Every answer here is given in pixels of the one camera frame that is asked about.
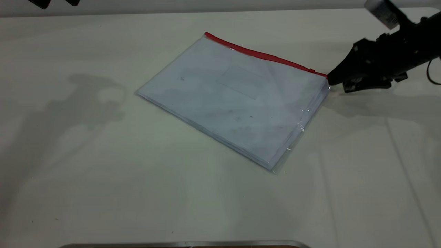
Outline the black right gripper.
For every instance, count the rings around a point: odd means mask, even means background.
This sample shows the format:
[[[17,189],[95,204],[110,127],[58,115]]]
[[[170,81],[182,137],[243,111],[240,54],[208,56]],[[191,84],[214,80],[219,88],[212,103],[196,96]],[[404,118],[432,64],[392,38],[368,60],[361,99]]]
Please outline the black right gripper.
[[[389,89],[408,78],[407,72],[429,61],[429,17],[414,23],[405,14],[392,14],[399,30],[385,33],[377,41],[366,38],[353,44],[348,55],[327,75],[329,86],[343,85],[345,93],[370,89]],[[379,75],[374,60],[381,51]]]

